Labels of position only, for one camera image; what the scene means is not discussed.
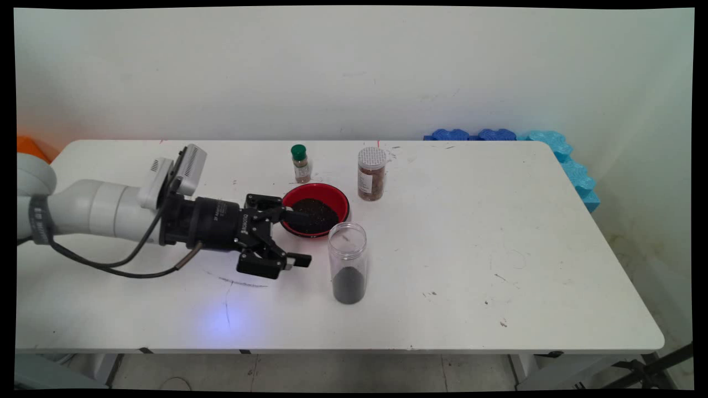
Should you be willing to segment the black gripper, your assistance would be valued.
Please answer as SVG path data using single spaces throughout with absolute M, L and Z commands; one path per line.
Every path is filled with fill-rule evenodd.
M 312 256 L 286 252 L 272 237 L 272 224 L 304 224 L 308 214 L 285 206 L 276 196 L 248 194 L 245 207 L 209 197 L 194 201 L 170 194 L 163 202 L 159 244 L 185 244 L 207 251 L 238 251 L 237 272 L 275 280 L 283 270 L 306 269 Z

